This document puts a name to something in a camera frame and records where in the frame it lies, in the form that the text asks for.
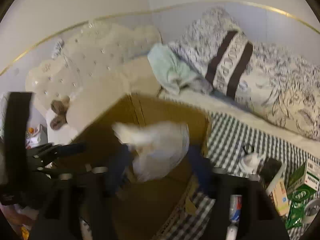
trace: black and white patterned blanket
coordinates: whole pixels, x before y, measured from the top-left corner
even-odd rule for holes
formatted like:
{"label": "black and white patterned blanket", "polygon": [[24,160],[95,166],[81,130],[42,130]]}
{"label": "black and white patterned blanket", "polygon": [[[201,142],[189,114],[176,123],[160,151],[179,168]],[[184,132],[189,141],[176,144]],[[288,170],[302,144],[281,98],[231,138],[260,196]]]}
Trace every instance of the black and white patterned blanket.
{"label": "black and white patterned blanket", "polygon": [[[285,140],[251,128],[228,114],[212,114],[212,131],[207,142],[209,150],[207,157],[214,166],[225,168],[235,176],[245,176],[237,164],[244,155],[243,145],[247,143],[254,146],[255,152],[278,159],[286,164],[283,175],[286,186],[290,174],[299,168],[307,158],[319,164],[318,158]],[[315,197],[320,197],[319,190],[310,199]],[[196,216],[188,214],[183,216],[182,214],[166,235],[166,240],[194,240],[202,235],[209,220],[214,200],[202,193],[196,193],[192,197],[192,201],[197,207]],[[307,225],[303,225],[303,227],[290,229],[288,231],[290,239],[298,240],[306,228]]]}

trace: cardboard box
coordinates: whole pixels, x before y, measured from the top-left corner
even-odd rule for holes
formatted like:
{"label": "cardboard box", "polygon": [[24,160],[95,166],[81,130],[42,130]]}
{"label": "cardboard box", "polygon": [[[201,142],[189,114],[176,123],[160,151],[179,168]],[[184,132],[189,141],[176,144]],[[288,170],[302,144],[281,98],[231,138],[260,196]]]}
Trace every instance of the cardboard box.
{"label": "cardboard box", "polygon": [[319,171],[319,165],[307,159],[289,179],[288,198],[301,203],[316,193],[319,187]]}
{"label": "cardboard box", "polygon": [[290,207],[288,203],[287,192],[284,187],[283,179],[280,179],[276,187],[272,190],[273,203],[280,216],[289,213]]}
{"label": "cardboard box", "polygon": [[[87,143],[85,153],[61,159],[57,166],[85,171],[86,163],[97,166],[108,155],[116,153],[120,143],[111,128],[114,122],[147,126],[167,120],[188,124],[190,144],[206,144],[211,127],[205,112],[191,106],[134,94],[120,99],[74,140]],[[178,216],[178,211],[183,209],[191,187],[191,175],[191,167],[184,158],[165,178],[130,184],[125,188],[124,200],[117,197],[111,199],[113,224],[118,238],[150,240],[166,233]]]}

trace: headboard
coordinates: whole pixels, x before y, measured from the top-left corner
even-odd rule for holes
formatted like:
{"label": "headboard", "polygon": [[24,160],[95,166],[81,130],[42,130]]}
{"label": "headboard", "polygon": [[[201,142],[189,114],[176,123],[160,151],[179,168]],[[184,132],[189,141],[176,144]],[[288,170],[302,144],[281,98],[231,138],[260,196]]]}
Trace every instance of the headboard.
{"label": "headboard", "polygon": [[45,116],[54,99],[81,92],[88,81],[147,54],[153,44],[161,42],[159,31],[152,25],[127,27],[106,22],[93,22],[65,42],[55,60],[42,61],[26,77],[26,91],[35,93],[34,104]]}

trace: green packet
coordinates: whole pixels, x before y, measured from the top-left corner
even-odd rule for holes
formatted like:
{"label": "green packet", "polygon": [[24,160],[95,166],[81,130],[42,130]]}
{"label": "green packet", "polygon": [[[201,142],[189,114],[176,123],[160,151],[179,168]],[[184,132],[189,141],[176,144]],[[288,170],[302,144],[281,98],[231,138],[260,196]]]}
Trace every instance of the green packet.
{"label": "green packet", "polygon": [[289,215],[285,223],[285,228],[297,228],[302,226],[302,217],[306,205],[292,201],[290,206]]}

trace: plush slipper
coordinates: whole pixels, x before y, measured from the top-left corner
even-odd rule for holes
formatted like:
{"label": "plush slipper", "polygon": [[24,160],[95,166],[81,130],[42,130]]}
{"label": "plush slipper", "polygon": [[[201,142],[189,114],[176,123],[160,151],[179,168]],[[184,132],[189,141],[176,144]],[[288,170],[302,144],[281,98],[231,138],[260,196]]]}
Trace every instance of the plush slipper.
{"label": "plush slipper", "polygon": [[52,130],[59,130],[65,123],[67,123],[66,115],[59,114],[51,120],[50,127]]}
{"label": "plush slipper", "polygon": [[59,114],[65,114],[69,108],[70,98],[64,97],[61,101],[59,100],[53,100],[51,102],[51,109],[54,111],[57,115]]}

